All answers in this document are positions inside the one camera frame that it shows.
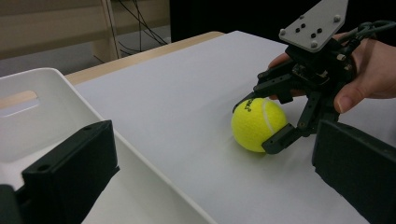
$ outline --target tennis ball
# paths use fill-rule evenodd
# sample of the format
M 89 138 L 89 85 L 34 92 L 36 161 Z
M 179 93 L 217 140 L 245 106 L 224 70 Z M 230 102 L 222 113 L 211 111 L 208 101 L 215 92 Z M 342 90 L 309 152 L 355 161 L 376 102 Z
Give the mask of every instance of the tennis ball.
M 231 119 L 233 137 L 247 150 L 265 152 L 262 143 L 288 124 L 282 108 L 275 102 L 254 98 L 236 107 Z

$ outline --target white plastic container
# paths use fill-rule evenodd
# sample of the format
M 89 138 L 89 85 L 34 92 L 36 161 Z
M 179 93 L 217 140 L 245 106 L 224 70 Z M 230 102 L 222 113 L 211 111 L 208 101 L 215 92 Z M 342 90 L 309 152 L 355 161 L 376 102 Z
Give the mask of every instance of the white plastic container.
M 10 98 L 20 102 L 9 104 Z M 0 184 L 20 188 L 24 168 L 80 128 L 100 120 L 55 69 L 0 77 Z M 116 130 L 115 139 L 120 171 L 84 223 L 216 223 Z

